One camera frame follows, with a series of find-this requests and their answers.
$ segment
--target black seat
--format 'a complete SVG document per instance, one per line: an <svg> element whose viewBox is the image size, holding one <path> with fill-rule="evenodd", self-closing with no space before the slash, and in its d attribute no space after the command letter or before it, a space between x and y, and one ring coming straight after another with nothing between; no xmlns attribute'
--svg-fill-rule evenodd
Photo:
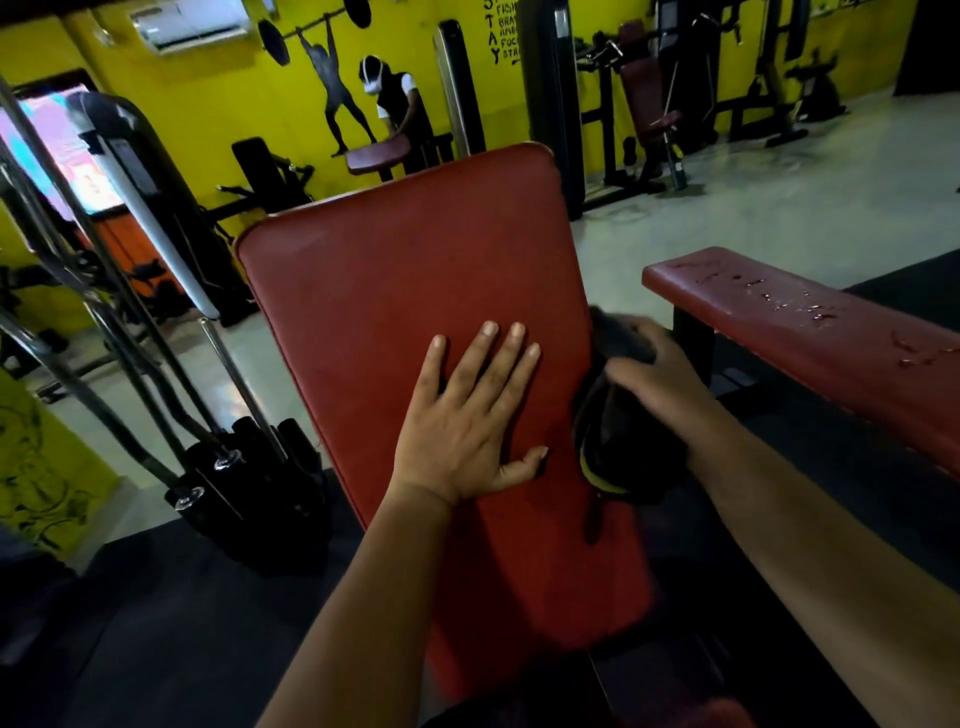
<svg viewBox="0 0 960 728"><path fill-rule="evenodd" d="M313 175L312 166L298 167L272 154L259 136L234 142L232 149L264 211L281 212L312 202L303 189Z"/></svg>

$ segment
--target television screen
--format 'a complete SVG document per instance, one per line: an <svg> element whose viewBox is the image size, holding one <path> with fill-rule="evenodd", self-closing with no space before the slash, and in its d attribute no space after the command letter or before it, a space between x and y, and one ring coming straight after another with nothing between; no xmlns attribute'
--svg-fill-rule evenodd
<svg viewBox="0 0 960 728"><path fill-rule="evenodd" d="M113 189L107 175L96 159L87 151L86 145L74 133L67 116L66 100L81 91L90 90L88 85L74 83L61 90L48 90L20 95L20 106L36 127L46 148L53 155L57 166L66 177L81 204L90 214L104 212L123 205L123 200ZM9 116L0 109L0 135L23 170L46 195L50 204L66 220L73 220L73 213L46 176L33 153L13 127Z"/></svg>

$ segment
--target weight plate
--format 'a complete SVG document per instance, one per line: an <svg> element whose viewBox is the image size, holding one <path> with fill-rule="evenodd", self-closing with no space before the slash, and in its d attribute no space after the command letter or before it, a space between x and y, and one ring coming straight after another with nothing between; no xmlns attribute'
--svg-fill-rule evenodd
<svg viewBox="0 0 960 728"><path fill-rule="evenodd" d="M260 40L263 41L263 47L267 53L280 65L290 63L290 51L287 49L287 42L283 35L269 20L261 20L256 24L256 29L260 32Z"/></svg>
<svg viewBox="0 0 960 728"><path fill-rule="evenodd" d="M345 0L344 9L357 28L370 28L373 20L370 12L370 0Z"/></svg>

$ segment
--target red backrest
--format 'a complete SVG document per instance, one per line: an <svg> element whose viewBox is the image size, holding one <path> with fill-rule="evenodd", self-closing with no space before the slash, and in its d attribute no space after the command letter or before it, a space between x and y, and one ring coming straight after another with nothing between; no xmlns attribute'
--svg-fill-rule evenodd
<svg viewBox="0 0 960 728"><path fill-rule="evenodd" d="M960 334L724 248L643 284L960 476Z"/></svg>
<svg viewBox="0 0 960 728"><path fill-rule="evenodd" d="M616 35L618 45L642 42L647 32L640 20L631 20L620 26ZM653 56L624 63L620 68L623 91L630 106L637 136L642 137L645 130L663 118L663 89L660 62Z"/></svg>
<svg viewBox="0 0 960 728"><path fill-rule="evenodd" d="M545 147L523 144L268 218L238 242L251 286L361 522L393 467L427 346L449 375L486 319L542 345L510 438L546 444L545 475L462 506L452 526L429 659L463 698L555 650L584 648L649 607L632 509L611 503L600 543L571 442L590 364L587 301Z"/></svg>

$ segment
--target person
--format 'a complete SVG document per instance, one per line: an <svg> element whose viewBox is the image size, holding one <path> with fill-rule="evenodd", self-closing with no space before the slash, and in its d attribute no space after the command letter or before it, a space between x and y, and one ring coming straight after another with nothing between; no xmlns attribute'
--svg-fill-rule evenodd
<svg viewBox="0 0 960 728"><path fill-rule="evenodd" d="M413 151L403 161L403 171L414 172L440 164L433 141L433 126L420 98L417 82L404 71L394 73L390 65L377 56L360 61L363 89L376 96L376 112L390 131L390 138L406 134Z"/></svg>
<svg viewBox="0 0 960 728"><path fill-rule="evenodd" d="M960 725L960 596L743 427L656 322L623 320L657 360L611 359L608 377L687 443L689 468L727 528L877 723ZM258 728L416 725L453 510L530 480L547 456L537 447L500 464L540 347L524 350L514 324L478 379L496 333L484 324L442 394L446 342L431 342L383 502Z"/></svg>
<svg viewBox="0 0 960 728"><path fill-rule="evenodd" d="M300 44L306 51L306 55L313 62L313 68L317 71L317 75L320 76L320 80L326 89L326 110L324 114L330 132L337 141L337 151L333 153L333 156L339 157L349 151L340 131L340 125L337 124L336 116L340 106L347 107L347 111L353 115L357 124L363 127L363 131L370 137L371 143L376 143L376 137L373 135L370 124L367 123L367 117L353 101L353 96L344 82L340 80L340 60L337 58L337 45L333 42L333 29L330 27L329 13L324 14L324 22L326 23L326 45L330 49L329 53L319 43L310 45L309 41L303 37L303 28L297 28L297 37L300 39Z"/></svg>

